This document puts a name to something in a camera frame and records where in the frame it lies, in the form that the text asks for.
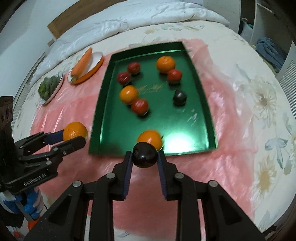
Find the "blue white gloved hand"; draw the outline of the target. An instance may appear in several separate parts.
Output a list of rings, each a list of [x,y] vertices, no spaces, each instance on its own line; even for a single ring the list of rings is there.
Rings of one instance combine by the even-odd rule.
[[[23,214],[28,221],[37,220],[44,209],[43,196],[38,187],[19,195],[1,192],[1,205],[10,213]]]

